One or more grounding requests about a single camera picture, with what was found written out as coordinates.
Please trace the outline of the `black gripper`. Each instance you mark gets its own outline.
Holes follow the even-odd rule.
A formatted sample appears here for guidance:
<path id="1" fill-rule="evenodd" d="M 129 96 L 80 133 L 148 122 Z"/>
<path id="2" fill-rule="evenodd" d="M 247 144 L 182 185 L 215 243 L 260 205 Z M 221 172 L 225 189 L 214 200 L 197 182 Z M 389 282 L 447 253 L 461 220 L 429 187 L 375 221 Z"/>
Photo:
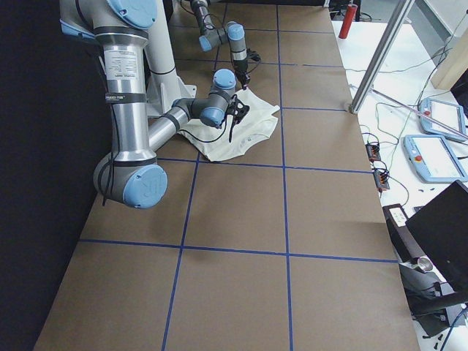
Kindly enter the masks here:
<path id="1" fill-rule="evenodd" d="M 233 68 L 235 72 L 235 76 L 238 79 L 241 79 L 241 88 L 246 90 L 248 88 L 250 82 L 249 76 L 249 67 L 248 61 L 249 59 L 253 60 L 254 62 L 260 62 L 260 54 L 257 51 L 246 49 L 240 52 L 233 53 Z"/>
<path id="2" fill-rule="evenodd" d="M 233 117 L 233 123 L 240 123 L 250 111 L 250 106 L 245 105 L 237 95 L 234 95 L 228 105 L 228 115 Z"/>

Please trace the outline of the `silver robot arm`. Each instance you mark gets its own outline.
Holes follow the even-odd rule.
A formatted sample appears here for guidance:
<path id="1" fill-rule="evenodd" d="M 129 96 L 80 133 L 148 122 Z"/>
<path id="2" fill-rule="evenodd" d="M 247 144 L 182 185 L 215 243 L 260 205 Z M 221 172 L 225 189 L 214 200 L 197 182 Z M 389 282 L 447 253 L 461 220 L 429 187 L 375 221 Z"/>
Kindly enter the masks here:
<path id="1" fill-rule="evenodd" d="M 202 51 L 208 52 L 223 44 L 228 44 L 235 77 L 241 84 L 241 88 L 246 90 L 251 80 L 249 61 L 259 64 L 261 58 L 256 51 L 247 47 L 244 27 L 235 21 L 215 26 L 212 21 L 213 15 L 208 9 L 214 1 L 191 0 L 189 3 L 200 30 L 198 41 Z"/>
<path id="2" fill-rule="evenodd" d="M 230 46 L 232 68 L 214 74 L 208 96 L 184 84 L 176 72 L 167 18 L 161 1 L 62 1 L 61 29 L 69 37 L 101 47 L 105 100 L 110 107 L 110 153 L 94 171 L 94 186 L 105 200 L 145 209 L 167 189 L 167 174 L 156 153 L 193 119 L 219 128 L 228 115 L 247 112 L 235 87 L 249 84 L 249 49 L 241 24 L 215 27 L 207 1 L 190 7 L 208 51 Z"/>

